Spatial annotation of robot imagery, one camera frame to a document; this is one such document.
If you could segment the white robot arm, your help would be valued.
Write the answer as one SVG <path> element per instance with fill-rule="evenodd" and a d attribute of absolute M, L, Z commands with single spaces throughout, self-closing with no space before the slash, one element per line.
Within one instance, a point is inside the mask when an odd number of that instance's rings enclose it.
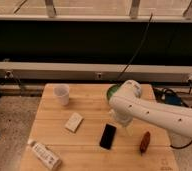
<path fill-rule="evenodd" d="M 192 138 L 192 108 L 147 101 L 141 98 L 142 93 L 138 82 L 127 80 L 109 98 L 118 123 L 127 126 L 137 118 Z"/>

